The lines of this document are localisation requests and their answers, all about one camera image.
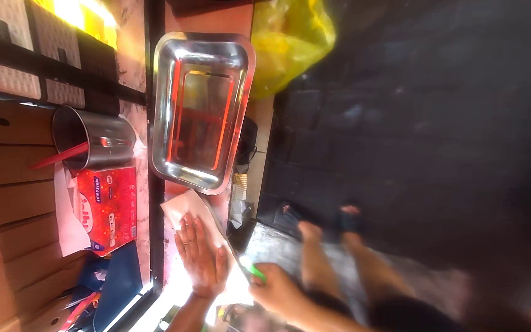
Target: red spoon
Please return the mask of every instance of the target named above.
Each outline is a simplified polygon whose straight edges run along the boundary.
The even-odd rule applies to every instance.
[[[72,156],[76,156],[80,153],[87,152],[88,150],[89,150],[89,144],[87,142],[83,142],[76,147],[72,147],[72,148],[66,149],[65,151],[59,154],[49,156],[48,158],[42,160],[41,162],[38,162],[37,164],[30,166],[30,169],[37,170],[39,168],[48,166],[50,164],[54,164],[55,162],[63,161],[67,158],[71,158]]]

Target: hand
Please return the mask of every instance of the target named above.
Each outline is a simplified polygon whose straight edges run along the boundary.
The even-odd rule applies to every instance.
[[[192,292],[212,301],[225,289],[228,277],[225,248],[208,242],[198,218],[185,215],[179,224],[182,229],[176,231],[175,245],[192,280]]]
[[[258,263],[255,267],[265,276],[265,282],[252,275],[249,293],[267,311],[280,314],[287,320],[300,310],[301,304],[309,299],[292,282],[286,271],[274,263]]]

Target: red tissue box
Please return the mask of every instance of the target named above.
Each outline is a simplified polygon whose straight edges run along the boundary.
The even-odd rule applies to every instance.
[[[100,256],[136,238],[136,170],[77,172],[81,223]]]

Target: metal cup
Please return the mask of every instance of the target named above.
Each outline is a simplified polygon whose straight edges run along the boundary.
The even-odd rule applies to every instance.
[[[87,152],[65,160],[71,170],[104,170],[132,160],[136,135],[124,119],[63,105],[53,115],[53,140],[58,152],[89,143]]]

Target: dark floor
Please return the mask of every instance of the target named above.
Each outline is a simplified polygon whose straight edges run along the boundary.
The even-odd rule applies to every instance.
[[[531,1],[328,1],[335,49],[276,97],[258,219],[333,229],[362,203],[377,250],[531,301]],[[333,231],[328,240],[337,240]]]

